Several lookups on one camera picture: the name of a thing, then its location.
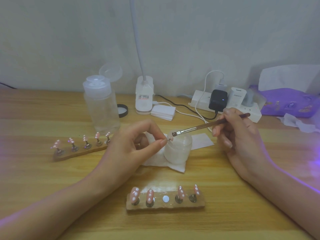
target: barcode label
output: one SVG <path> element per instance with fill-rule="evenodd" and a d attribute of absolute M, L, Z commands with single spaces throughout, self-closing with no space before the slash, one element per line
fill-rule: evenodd
<path fill-rule="evenodd" d="M 139 95 L 139 99 L 149 99 L 149 95 Z"/>

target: black cable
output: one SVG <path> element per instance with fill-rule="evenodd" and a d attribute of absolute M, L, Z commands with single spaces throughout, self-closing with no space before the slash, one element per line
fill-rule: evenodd
<path fill-rule="evenodd" d="M 2 82 L 0 82 L 0 84 L 2 84 L 2 85 L 4 85 L 4 86 L 7 86 L 8 88 L 16 89 L 16 88 L 14 88 L 14 87 L 12 87 L 12 86 L 10 86 L 10 85 L 4 84 L 4 83 L 2 83 Z"/>
<path fill-rule="evenodd" d="M 172 104 L 175 105 L 175 106 L 183 106 L 183 107 L 186 107 L 186 108 L 187 108 L 188 110 L 190 110 L 191 112 L 193 112 L 193 113 L 195 113 L 195 114 L 198 114 L 196 111 L 190 109 L 189 107 L 187 107 L 187 106 L 184 105 L 184 104 L 176 104 L 176 103 L 174 103 L 173 101 L 171 101 L 171 100 L 169 100 L 169 99 L 167 99 L 167 98 L 165 98 L 164 96 L 161 96 L 161 95 L 159 95 L 159 94 L 157 94 L 156 96 L 162 97 L 163 99 L 169 101 L 170 103 L 172 103 Z M 204 116 L 202 116 L 202 117 L 205 118 L 206 120 L 214 120 L 214 119 L 217 117 L 217 115 L 218 115 L 218 111 L 216 111 L 214 117 L 211 118 L 211 119 L 210 119 L 210 118 L 207 118 L 207 117 L 204 117 Z"/>

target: brown brush handle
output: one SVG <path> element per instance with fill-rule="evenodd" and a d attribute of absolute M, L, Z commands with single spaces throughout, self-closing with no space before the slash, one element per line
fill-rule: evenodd
<path fill-rule="evenodd" d="M 243 114 L 239 115 L 239 117 L 242 118 L 242 119 L 246 118 L 246 117 L 249 117 L 249 116 L 250 116 L 250 113 L 243 113 Z M 211 126 L 217 126 L 217 125 L 224 124 L 224 123 L 227 123 L 227 120 L 225 118 L 220 119 L 220 120 L 216 120 L 216 121 L 213 121 L 213 122 L 210 122 L 210 123 L 198 125 L 196 128 L 197 128 L 197 130 L 199 130 L 199 129 L 204 129 L 204 128 L 208 128 L 208 127 L 211 127 Z"/>

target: tissue package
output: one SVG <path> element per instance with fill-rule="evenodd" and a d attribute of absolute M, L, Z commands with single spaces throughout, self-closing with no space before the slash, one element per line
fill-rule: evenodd
<path fill-rule="evenodd" d="M 278 88 L 258 91 L 258 86 L 250 86 L 255 92 L 266 98 L 261 109 L 263 115 L 312 117 L 320 108 L 320 97 L 291 88 Z"/>

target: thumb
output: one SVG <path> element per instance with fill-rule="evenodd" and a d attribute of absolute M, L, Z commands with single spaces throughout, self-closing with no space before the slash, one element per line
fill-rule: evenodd
<path fill-rule="evenodd" d="M 243 135 L 248 132 L 245 123 L 237 113 L 231 109 L 225 108 L 223 110 L 223 114 L 226 120 L 232 125 L 236 135 Z"/>
<path fill-rule="evenodd" d="M 154 154 L 156 154 L 158 151 L 160 151 L 167 144 L 167 142 L 167 139 L 156 140 L 147 147 L 141 150 L 137 150 L 134 153 L 136 154 L 138 160 L 141 163 L 143 163 L 144 161 L 152 157 Z"/>

